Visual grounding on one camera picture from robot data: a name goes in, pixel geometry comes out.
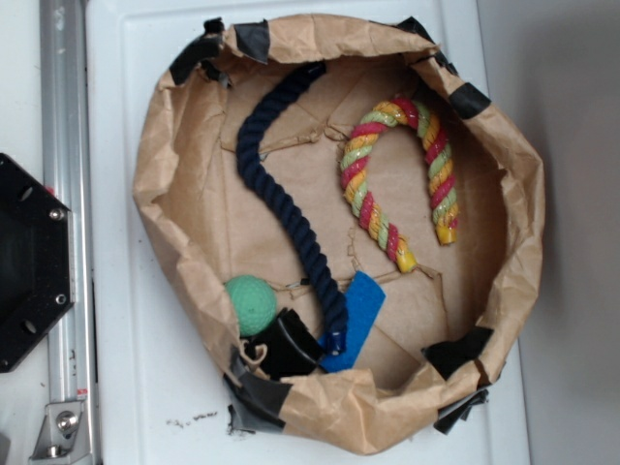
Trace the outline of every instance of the colorful rope toy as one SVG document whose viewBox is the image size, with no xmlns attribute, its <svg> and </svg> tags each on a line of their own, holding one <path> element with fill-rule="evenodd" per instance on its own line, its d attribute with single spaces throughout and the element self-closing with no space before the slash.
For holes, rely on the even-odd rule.
<svg viewBox="0 0 620 465">
<path fill-rule="evenodd" d="M 361 118 L 345 145 L 340 162 L 340 181 L 345 199 L 359 218 L 359 225 L 387 252 L 389 259 L 396 262 L 398 269 L 407 273 L 416 269 L 416 257 L 409 249 L 407 239 L 375 202 L 366 183 L 366 165 L 374 143 L 380 133 L 398 124 L 417 130 L 426 151 L 424 160 L 429 166 L 428 191 L 437 238 L 442 245 L 456 241 L 458 204 L 452 174 L 452 150 L 439 116 L 420 102 L 404 98 L 380 102 Z"/>
</svg>

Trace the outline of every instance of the green ball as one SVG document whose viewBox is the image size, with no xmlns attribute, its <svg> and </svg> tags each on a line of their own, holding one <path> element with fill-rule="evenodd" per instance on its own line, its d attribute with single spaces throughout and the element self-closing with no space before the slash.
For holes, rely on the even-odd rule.
<svg viewBox="0 0 620 465">
<path fill-rule="evenodd" d="M 239 320 L 241 337 L 258 334 L 275 318 L 277 299 L 269 285 L 255 276 L 244 274 L 224 285 Z"/>
</svg>

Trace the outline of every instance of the brown paper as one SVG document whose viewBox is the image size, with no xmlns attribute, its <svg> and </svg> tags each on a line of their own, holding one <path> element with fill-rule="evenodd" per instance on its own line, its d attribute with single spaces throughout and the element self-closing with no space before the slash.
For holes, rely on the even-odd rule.
<svg viewBox="0 0 620 465">
<path fill-rule="evenodd" d="M 439 409 L 480 383 L 497 380 L 538 295 L 542 163 L 493 105 L 458 118 L 446 100 L 463 81 L 429 58 L 437 47 L 418 35 L 332 15 L 275 19 L 269 33 L 267 66 L 242 55 L 233 28 L 225 33 L 214 64 L 230 77 L 228 90 L 199 69 L 179 86 L 170 74 L 162 77 L 144 126 L 134 195 L 162 269 L 223 372 L 233 377 L 233 348 L 241 347 L 223 286 L 236 275 L 268 281 L 279 306 L 293 307 L 319 336 L 314 291 L 287 287 L 304 277 L 299 259 L 277 219 L 244 187 L 234 148 L 241 123 L 266 92 L 296 64 L 326 61 L 326 75 L 267 131 L 263 163 L 309 219 L 341 288 L 361 269 L 387 299 L 355 369 L 283 380 L 293 388 L 280 418 L 291 434 L 374 453 L 436 420 Z M 439 246 L 418 138 L 405 127 L 381 135 L 369 189 L 422 264 L 401 275 L 357 225 L 337 162 L 366 112 L 415 92 L 439 112 L 449 134 L 461 213 L 458 241 Z M 445 381 L 420 349 L 474 325 L 494 329 L 480 363 L 466 363 Z"/>
</svg>

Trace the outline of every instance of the blue sponge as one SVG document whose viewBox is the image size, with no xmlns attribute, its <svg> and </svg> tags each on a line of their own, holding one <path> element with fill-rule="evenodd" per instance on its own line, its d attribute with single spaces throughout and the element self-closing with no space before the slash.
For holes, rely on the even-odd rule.
<svg viewBox="0 0 620 465">
<path fill-rule="evenodd" d="M 349 324 L 347 331 L 347 351 L 339 356 L 327 355 L 321 366 L 329 372 L 336 372 L 352 368 L 361 351 L 370 328 L 375 323 L 381 310 L 386 293 L 366 273 L 358 271 L 353 282 L 345 293 L 347 309 L 349 310 Z"/>
</svg>

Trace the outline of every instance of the twisted rope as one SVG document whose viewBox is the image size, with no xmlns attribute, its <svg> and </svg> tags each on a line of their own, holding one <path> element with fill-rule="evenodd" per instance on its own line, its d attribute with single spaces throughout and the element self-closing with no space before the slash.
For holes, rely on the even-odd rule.
<svg viewBox="0 0 620 465">
<path fill-rule="evenodd" d="M 403 98 L 380 102 L 361 118 L 345 145 L 340 163 L 340 181 L 345 190 L 345 199 L 351 204 L 361 227 L 386 251 L 389 259 L 396 262 L 398 269 L 406 273 L 416 268 L 416 258 L 407 239 L 375 202 L 366 182 L 366 166 L 379 134 L 398 124 L 411 126 L 422 140 L 426 151 L 424 160 L 429 165 L 428 190 L 435 232 L 442 245 L 454 242 L 458 204 L 452 174 L 451 147 L 437 114 L 420 102 Z"/>
<path fill-rule="evenodd" d="M 293 71 L 265 95 L 239 130 L 236 157 L 237 170 L 245 185 L 263 199 L 293 241 L 303 269 L 323 308 L 326 350 L 330 354 L 338 355 L 346 350 L 346 299 L 331 277 L 327 258 L 321 253 L 310 223 L 301 214 L 291 196 L 266 172 L 259 156 L 259 146 L 265 131 L 282 111 L 308 90 L 310 84 L 325 71 L 323 63 L 305 65 Z"/>
</svg>

